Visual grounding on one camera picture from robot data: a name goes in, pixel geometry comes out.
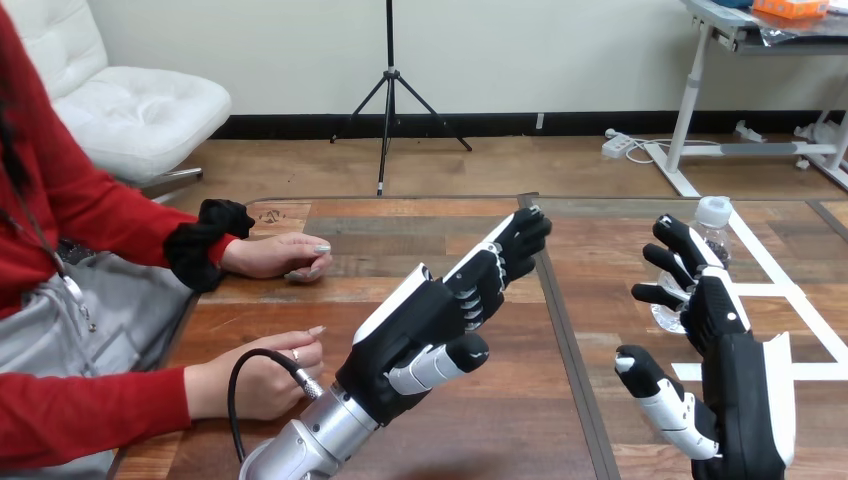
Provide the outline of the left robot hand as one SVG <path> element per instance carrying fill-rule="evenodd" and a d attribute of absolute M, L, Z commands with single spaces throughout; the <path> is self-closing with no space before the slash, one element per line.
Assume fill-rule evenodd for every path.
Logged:
<path fill-rule="evenodd" d="M 477 329 L 533 271 L 551 230 L 540 208 L 522 208 L 446 275 L 417 265 L 356 331 L 338 386 L 385 427 L 434 387 L 479 368 L 489 353 Z"/>

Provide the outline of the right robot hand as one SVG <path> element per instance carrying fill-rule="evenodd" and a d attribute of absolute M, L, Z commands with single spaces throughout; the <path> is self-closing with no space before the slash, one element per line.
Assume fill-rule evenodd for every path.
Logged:
<path fill-rule="evenodd" d="M 615 372 L 659 433 L 691 461 L 695 479 L 783 479 L 795 455 L 796 406 L 790 336 L 752 333 L 734 283 L 706 241 L 675 217 L 652 227 L 646 260 L 682 293 L 636 284 L 632 296 L 680 315 L 701 356 L 696 397 L 638 345 L 616 350 Z"/>

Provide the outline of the person's hand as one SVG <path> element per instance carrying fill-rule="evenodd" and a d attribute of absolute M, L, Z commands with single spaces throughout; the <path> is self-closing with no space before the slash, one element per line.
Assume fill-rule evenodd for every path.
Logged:
<path fill-rule="evenodd" d="M 262 337 L 225 352 L 208 362 L 184 369 L 184 386 L 191 420 L 225 418 L 227 390 L 236 361 L 246 352 L 263 348 L 280 353 L 317 377 L 322 373 L 324 326 L 306 331 L 290 331 Z M 236 413 L 241 419 L 274 420 L 282 417 L 305 397 L 290 374 L 276 362 L 262 356 L 248 359 L 240 369 L 236 394 Z"/>
<path fill-rule="evenodd" d="M 220 267 L 254 279 L 284 277 L 296 283 L 310 283 L 332 265 L 331 251 L 328 241 L 303 233 L 233 240 L 224 250 Z"/>

